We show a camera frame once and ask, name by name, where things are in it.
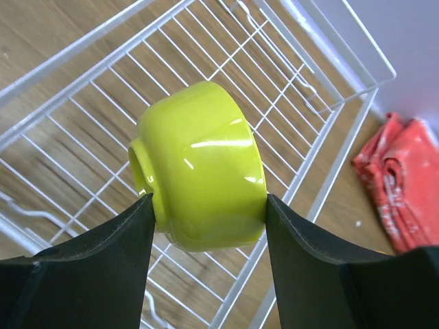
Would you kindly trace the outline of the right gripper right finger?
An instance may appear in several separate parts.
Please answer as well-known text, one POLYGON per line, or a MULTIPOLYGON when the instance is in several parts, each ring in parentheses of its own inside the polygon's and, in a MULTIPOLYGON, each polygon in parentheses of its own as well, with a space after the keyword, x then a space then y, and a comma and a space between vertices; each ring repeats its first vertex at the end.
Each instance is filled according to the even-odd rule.
POLYGON ((269 195, 265 216, 283 328, 437 328, 438 248, 391 256, 304 219, 269 195))

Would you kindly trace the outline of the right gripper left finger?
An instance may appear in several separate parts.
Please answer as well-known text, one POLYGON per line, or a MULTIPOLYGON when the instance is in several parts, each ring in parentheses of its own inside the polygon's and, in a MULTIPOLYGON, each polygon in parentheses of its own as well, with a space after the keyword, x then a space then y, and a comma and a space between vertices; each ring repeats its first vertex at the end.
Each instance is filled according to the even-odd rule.
POLYGON ((2 328, 139 328, 152 196, 33 257, 1 261, 2 328))

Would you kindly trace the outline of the lime green bowl front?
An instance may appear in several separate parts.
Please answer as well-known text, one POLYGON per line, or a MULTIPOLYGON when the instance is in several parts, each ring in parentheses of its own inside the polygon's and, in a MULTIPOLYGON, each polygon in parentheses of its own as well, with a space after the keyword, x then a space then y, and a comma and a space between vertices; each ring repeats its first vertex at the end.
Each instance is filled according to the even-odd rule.
POLYGON ((187 252, 255 243, 268 196, 248 122, 219 84, 202 81, 150 106, 128 148, 156 229, 187 252))

